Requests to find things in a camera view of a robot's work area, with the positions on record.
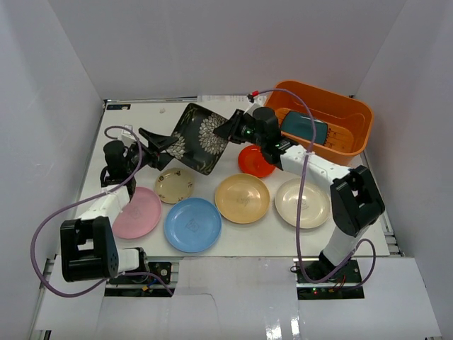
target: small tan plate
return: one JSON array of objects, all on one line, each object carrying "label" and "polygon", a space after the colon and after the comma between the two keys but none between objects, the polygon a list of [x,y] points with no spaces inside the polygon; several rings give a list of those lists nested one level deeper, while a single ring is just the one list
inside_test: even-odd
[{"label": "small tan plate", "polygon": [[[299,200],[300,178],[285,182],[275,195],[275,207],[283,220],[296,227],[297,201]],[[331,211],[331,200],[327,193],[313,183],[305,182],[302,194],[300,227],[316,228],[322,225]]]},{"label": "small tan plate", "polygon": [[220,183],[215,205],[228,220],[246,224],[258,221],[268,211],[270,194],[258,177],[237,174]]},{"label": "small tan plate", "polygon": [[159,175],[154,184],[154,192],[162,202],[175,204],[192,195],[193,183],[190,172],[173,168]]}]

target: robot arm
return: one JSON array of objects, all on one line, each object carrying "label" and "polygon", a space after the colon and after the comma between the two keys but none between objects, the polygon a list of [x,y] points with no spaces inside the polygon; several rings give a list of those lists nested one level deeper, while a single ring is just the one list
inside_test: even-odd
[{"label": "robot arm", "polygon": [[[148,141],[148,146],[140,145],[139,168],[148,165],[163,169],[172,157],[162,152],[178,139],[143,129],[139,133]],[[117,249],[112,233],[115,219],[134,195],[135,179],[112,190],[129,178],[139,161],[137,142],[130,143],[124,138],[127,135],[122,134],[123,140],[113,140],[103,148],[107,166],[101,172],[101,190],[105,195],[77,219],[64,221],[60,227],[62,272],[67,282],[114,278],[125,271],[149,271],[143,249]]]},{"label": "robot arm", "polygon": [[[250,142],[261,148],[264,159],[283,171],[300,175],[306,150],[283,137],[271,108],[253,104],[245,113],[233,116],[214,130],[216,135],[240,144]],[[349,169],[315,154],[309,156],[307,178],[330,192],[336,228],[320,253],[320,277],[330,273],[355,249],[362,235],[384,212],[385,206],[368,168]]]}]

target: plate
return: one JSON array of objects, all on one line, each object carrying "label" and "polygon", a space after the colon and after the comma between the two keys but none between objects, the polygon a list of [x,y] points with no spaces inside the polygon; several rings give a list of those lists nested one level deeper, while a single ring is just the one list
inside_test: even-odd
[{"label": "plate", "polygon": [[228,220],[246,224],[258,221],[269,208],[270,194],[259,178],[237,174],[220,183],[215,193],[215,204]]},{"label": "plate", "polygon": [[202,198],[176,204],[165,219],[164,232],[170,244],[185,253],[210,248],[220,236],[222,218],[215,206]]},{"label": "plate", "polygon": [[162,203],[148,188],[136,187],[132,200],[113,223],[113,234],[122,239],[136,239],[152,231],[161,219]]},{"label": "plate", "polygon": [[226,121],[207,108],[188,104],[171,134],[178,141],[167,149],[167,153],[189,168],[209,175],[228,144],[213,131]]},{"label": "plate", "polygon": [[[286,222],[296,227],[297,201],[299,198],[300,178],[283,183],[275,195],[275,207]],[[313,183],[305,181],[302,194],[300,227],[316,228],[327,221],[331,211],[331,200],[327,193]]]},{"label": "plate", "polygon": [[162,202],[175,204],[192,195],[193,183],[190,172],[173,168],[159,175],[154,184],[154,192]]},{"label": "plate", "polygon": [[260,147],[256,145],[249,145],[241,151],[238,164],[242,172],[260,179],[269,176],[275,170],[275,166],[264,160]]}]

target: red plate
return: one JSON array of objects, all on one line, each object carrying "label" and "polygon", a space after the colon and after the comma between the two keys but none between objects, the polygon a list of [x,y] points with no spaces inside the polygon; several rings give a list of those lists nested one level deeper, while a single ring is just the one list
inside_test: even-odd
[{"label": "red plate", "polygon": [[275,170],[275,166],[264,160],[260,148],[256,145],[249,145],[241,151],[238,164],[242,172],[260,179],[269,176]]}]

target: orange basket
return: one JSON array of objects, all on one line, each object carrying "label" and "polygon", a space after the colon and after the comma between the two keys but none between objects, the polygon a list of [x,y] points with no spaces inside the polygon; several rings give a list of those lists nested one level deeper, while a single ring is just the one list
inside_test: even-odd
[{"label": "orange basket", "polygon": [[[275,88],[287,89],[298,95],[315,118],[327,123],[326,142],[324,145],[315,144],[313,148],[318,156],[336,164],[348,165],[367,146],[374,115],[366,104],[293,80],[282,81]],[[290,111],[307,113],[296,98],[285,92],[272,92],[265,106],[275,111],[279,125]],[[304,147],[310,144],[310,141],[300,137],[286,132],[282,134]]]}]

